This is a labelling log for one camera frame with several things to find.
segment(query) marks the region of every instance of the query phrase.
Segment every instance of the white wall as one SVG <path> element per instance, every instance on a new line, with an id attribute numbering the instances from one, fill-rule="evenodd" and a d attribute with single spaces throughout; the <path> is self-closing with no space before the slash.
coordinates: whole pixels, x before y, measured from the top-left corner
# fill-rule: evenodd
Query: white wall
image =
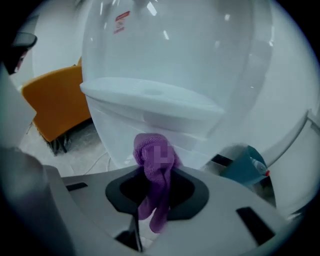
<path id="1" fill-rule="evenodd" d="M 69 67 L 78 62 L 78 40 L 74 0 L 48 0 L 35 11 L 39 15 L 34 34 L 38 41 L 32 50 L 34 76 Z"/>
<path id="2" fill-rule="evenodd" d="M 74 17 L 74 24 L 75 24 L 75 40 L 79 43 L 75 44 L 75 55 L 81 56 L 82 55 L 82 45 L 83 45 L 83 38 L 85 33 L 85 26 L 87 23 L 87 18 L 89 11 L 91 9 L 93 0 L 82 0 L 76 7 L 75 10 L 75 17 Z"/>

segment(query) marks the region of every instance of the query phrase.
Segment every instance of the purple microfiber towel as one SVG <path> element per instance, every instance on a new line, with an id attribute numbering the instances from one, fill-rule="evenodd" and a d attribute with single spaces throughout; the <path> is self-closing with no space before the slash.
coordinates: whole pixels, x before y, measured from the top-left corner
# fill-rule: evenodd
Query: purple microfiber towel
<path id="1" fill-rule="evenodd" d="M 181 162 L 167 138 L 157 133 L 140 133 L 134 139 L 133 156 L 144 167 L 150 189 L 138 207 L 139 220 L 148 218 L 154 209 L 150 229 L 160 233 L 169 212 L 171 169 Z"/>

